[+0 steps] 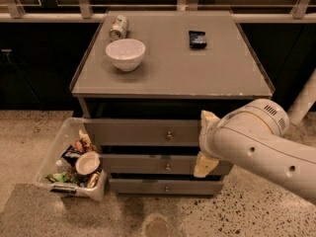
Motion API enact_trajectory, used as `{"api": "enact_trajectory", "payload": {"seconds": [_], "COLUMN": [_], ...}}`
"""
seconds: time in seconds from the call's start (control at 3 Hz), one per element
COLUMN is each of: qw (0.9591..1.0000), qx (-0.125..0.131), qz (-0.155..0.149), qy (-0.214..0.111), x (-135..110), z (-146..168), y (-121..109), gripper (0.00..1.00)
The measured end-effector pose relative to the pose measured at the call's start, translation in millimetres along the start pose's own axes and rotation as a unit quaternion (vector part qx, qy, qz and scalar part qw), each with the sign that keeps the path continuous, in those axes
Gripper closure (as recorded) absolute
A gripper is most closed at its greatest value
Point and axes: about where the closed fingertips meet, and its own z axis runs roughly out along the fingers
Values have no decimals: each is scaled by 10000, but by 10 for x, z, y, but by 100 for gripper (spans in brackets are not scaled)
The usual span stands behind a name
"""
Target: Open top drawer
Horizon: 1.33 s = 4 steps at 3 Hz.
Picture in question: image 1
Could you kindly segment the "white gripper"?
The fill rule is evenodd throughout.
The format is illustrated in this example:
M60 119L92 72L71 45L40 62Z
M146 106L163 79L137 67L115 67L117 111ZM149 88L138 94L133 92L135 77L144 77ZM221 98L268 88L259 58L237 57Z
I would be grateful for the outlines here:
M201 130L198 138L200 152L197 155L194 176L196 178L205 178L219 164L217 159L221 159L213 142L219 117L213 112L202 111L200 113L200 123Z

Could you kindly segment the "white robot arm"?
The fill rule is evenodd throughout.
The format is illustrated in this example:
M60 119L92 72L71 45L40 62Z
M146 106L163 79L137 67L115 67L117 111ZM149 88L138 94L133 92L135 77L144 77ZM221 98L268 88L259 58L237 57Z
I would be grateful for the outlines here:
M200 124L195 177L226 160L316 203L316 148L283 137L289 118L280 105L258 99L223 118L203 111Z

